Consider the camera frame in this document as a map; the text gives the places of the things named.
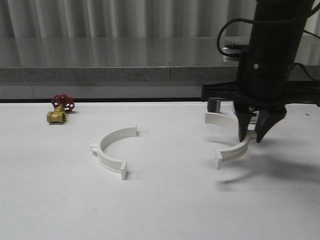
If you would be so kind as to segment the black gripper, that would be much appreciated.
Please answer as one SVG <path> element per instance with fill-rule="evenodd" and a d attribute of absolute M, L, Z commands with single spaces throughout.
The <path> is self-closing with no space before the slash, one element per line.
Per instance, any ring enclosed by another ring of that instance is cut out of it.
<path fill-rule="evenodd" d="M 261 109 L 254 128 L 256 142 L 260 143 L 266 133 L 285 118 L 285 105 L 320 104 L 319 79 L 313 78 L 302 63 L 296 62 L 297 56 L 307 56 L 310 50 L 250 51 L 246 48 L 240 54 L 223 51 L 222 54 L 239 57 L 236 80 L 203 85 L 201 99 L 204 102 L 217 98 L 234 101 L 240 142 L 245 139 L 253 116 L 249 105 Z"/>

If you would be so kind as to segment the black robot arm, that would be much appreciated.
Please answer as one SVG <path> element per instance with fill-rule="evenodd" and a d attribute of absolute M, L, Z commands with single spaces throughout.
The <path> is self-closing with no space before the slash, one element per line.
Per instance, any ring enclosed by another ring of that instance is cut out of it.
<path fill-rule="evenodd" d="M 256 141 L 287 114 L 286 105 L 320 103 L 320 82 L 291 81 L 296 54 L 309 17 L 320 6 L 313 0 L 259 0 L 249 43 L 234 56 L 239 59 L 236 80 L 202 86 L 201 98 L 231 100 L 243 141 L 254 112 Z"/>

